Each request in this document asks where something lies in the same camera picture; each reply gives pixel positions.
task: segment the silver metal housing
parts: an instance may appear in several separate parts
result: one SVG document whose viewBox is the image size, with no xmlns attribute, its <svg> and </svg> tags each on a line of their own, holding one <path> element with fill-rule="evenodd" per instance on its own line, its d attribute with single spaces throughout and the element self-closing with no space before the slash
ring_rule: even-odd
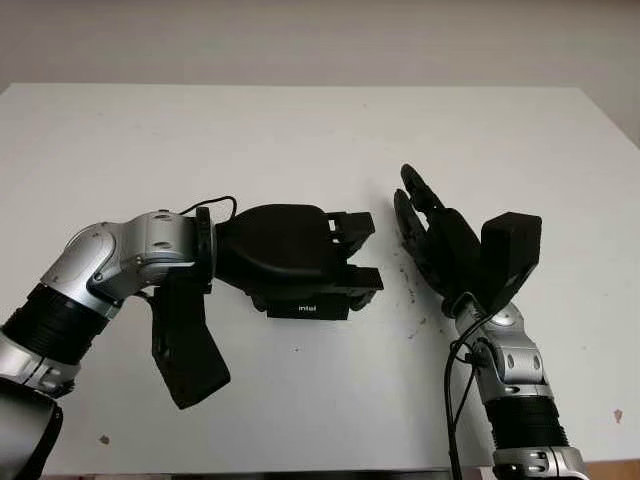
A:
<svg viewBox="0 0 640 480">
<path fill-rule="evenodd" d="M 97 223 L 71 239 L 41 281 L 113 318 L 128 296 L 161 283 L 171 268 L 193 265 L 194 245 L 192 219 L 168 211 Z"/>
<path fill-rule="evenodd" d="M 510 465 L 514 470 L 522 466 L 527 478 L 589 480 L 582 455 L 573 447 L 506 448 L 493 453 L 493 462 L 495 465 Z"/>
<path fill-rule="evenodd" d="M 458 332 L 480 317 L 473 301 L 467 302 L 456 319 Z M 483 364 L 476 376 L 482 403 L 514 396 L 553 398 L 540 351 L 525 333 L 524 318 L 513 303 L 480 327 L 468 343 Z"/>
<path fill-rule="evenodd" d="M 7 338 L 0 331 L 0 377 L 57 396 L 80 371 L 80 365 L 67 365 L 42 357 Z"/>
</svg>

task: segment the white table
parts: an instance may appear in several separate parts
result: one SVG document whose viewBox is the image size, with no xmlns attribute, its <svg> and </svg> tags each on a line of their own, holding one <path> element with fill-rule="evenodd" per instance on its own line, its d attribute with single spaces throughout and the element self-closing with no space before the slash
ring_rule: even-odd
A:
<svg viewBox="0 0 640 480">
<path fill-rule="evenodd" d="M 129 300 L 61 401 L 46 471 L 447 467 L 453 325 L 399 246 L 404 162 L 477 231 L 505 210 L 542 216 L 541 263 L 516 303 L 561 423 L 587 460 L 640 456 L 640 153 L 579 90 L 13 85 L 0 96 L 0 318 L 81 227 L 222 194 L 241 209 L 370 211 L 377 232 L 355 262 L 385 284 L 349 321 L 323 322 L 267 319 L 216 282 L 208 325 L 232 382 L 187 411 L 151 358 L 147 306 Z M 458 436 L 466 464 L 490 463 L 475 387 Z"/>
</svg>

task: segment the black bracket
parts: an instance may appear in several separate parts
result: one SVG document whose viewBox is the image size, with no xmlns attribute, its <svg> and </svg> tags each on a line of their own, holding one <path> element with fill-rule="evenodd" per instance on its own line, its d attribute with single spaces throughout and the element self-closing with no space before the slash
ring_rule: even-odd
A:
<svg viewBox="0 0 640 480">
<path fill-rule="evenodd" d="M 407 189 L 394 197 L 403 245 L 427 283 L 444 297 L 442 310 L 455 316 L 466 294 L 487 313 L 497 313 L 518 292 L 540 256 L 542 219 L 508 212 L 482 226 L 478 240 L 464 217 L 445 208 L 409 165 L 401 170 Z M 415 210 L 427 219 L 422 226 Z"/>
<path fill-rule="evenodd" d="M 213 242 L 209 209 L 198 207 L 193 218 L 193 266 L 176 268 L 154 289 L 153 358 L 181 408 L 204 400 L 230 382 L 229 369 L 207 328 L 204 298 L 211 293 Z"/>
<path fill-rule="evenodd" d="M 378 269 L 346 263 L 374 231 L 369 213 L 262 205 L 216 225 L 215 276 L 270 317 L 345 320 L 383 289 Z"/>
</svg>

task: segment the black cable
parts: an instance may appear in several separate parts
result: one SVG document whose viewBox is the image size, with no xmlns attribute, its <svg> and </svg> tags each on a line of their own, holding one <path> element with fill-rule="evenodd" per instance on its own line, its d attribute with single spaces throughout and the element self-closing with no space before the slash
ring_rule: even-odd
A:
<svg viewBox="0 0 640 480">
<path fill-rule="evenodd" d="M 464 403 L 467 401 L 467 396 L 469 395 L 469 390 L 471 390 L 471 385 L 473 385 L 473 377 L 476 374 L 476 366 L 471 366 L 471 373 L 469 374 L 469 380 L 467 380 L 467 386 L 464 389 L 464 393 L 462 394 L 462 398 L 460 399 L 460 404 L 458 405 L 458 410 L 456 411 L 456 416 L 453 419 L 453 428 L 458 428 L 458 420 L 460 420 L 460 414 L 462 413 L 462 409 L 464 408 Z"/>
<path fill-rule="evenodd" d="M 453 416 L 453 402 L 451 400 L 451 372 L 453 370 L 453 362 L 456 360 L 458 351 L 465 344 L 467 339 L 473 335 L 482 325 L 491 320 L 491 315 L 483 317 L 467 328 L 460 338 L 453 344 L 447 363 L 444 367 L 444 407 L 447 417 L 447 435 L 449 437 L 449 458 L 451 459 L 451 473 L 454 480 L 463 480 L 462 468 L 460 467 L 460 457 L 458 456 L 458 444 L 456 442 L 456 425 Z"/>
<path fill-rule="evenodd" d="M 209 203 L 218 203 L 218 202 L 223 202 L 225 200 L 230 200 L 233 207 L 231 209 L 231 215 L 229 218 L 233 218 L 236 216 L 236 211 L 238 210 L 238 202 L 237 200 L 232 197 L 231 195 L 225 195 L 223 197 L 218 197 L 218 198 L 212 198 L 211 200 L 203 200 L 201 202 L 198 202 L 194 205 L 191 205 L 189 208 L 187 208 L 186 210 L 183 210 L 182 212 L 180 212 L 180 215 L 186 215 L 187 213 L 189 213 L 191 210 L 195 210 L 197 207 L 200 207 L 202 205 L 207 205 Z"/>
<path fill-rule="evenodd" d="M 454 340 L 453 342 L 451 342 L 449 344 L 449 350 L 453 349 L 453 347 L 455 346 L 456 342 L 457 342 L 457 340 Z M 464 364 L 467 364 L 467 365 L 473 365 L 473 362 L 468 359 L 468 357 L 471 355 L 471 353 L 473 353 L 473 349 L 471 348 L 471 345 L 469 345 L 467 342 L 464 342 L 464 346 L 469 349 L 470 353 L 467 353 L 467 355 L 465 355 L 465 358 L 460 358 L 458 355 L 456 355 L 456 360 L 458 360 L 460 363 L 464 363 Z"/>
</svg>

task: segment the robotic arm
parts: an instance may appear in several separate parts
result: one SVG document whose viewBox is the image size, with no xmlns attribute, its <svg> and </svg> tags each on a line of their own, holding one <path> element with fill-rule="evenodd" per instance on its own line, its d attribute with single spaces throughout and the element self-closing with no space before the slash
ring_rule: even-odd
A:
<svg viewBox="0 0 640 480">
<path fill-rule="evenodd" d="M 377 269 L 346 264 L 374 231 L 368 213 L 263 205 L 236 217 L 234 200 L 232 218 L 214 226 L 206 207 L 190 210 L 81 230 L 4 324 L 0 480 L 39 477 L 62 425 L 53 399 L 73 390 L 81 358 L 129 296 L 151 305 L 152 355 L 184 409 L 230 381 L 206 326 L 214 274 L 270 316 L 346 319 L 382 289 Z"/>
<path fill-rule="evenodd" d="M 542 356 L 511 303 L 538 263 L 540 217 L 505 213 L 483 225 L 479 241 L 462 215 L 445 208 L 413 168 L 404 165 L 401 175 L 409 195 L 396 191 L 394 203 L 404 247 L 442 296 L 442 311 L 455 319 L 460 333 L 445 368 L 454 478 L 462 474 L 455 440 L 458 415 L 453 416 L 449 382 L 456 353 L 464 345 L 493 427 L 496 476 L 588 480 L 580 452 L 569 446 L 558 422 Z M 414 207 L 426 216 L 427 230 Z"/>
</svg>

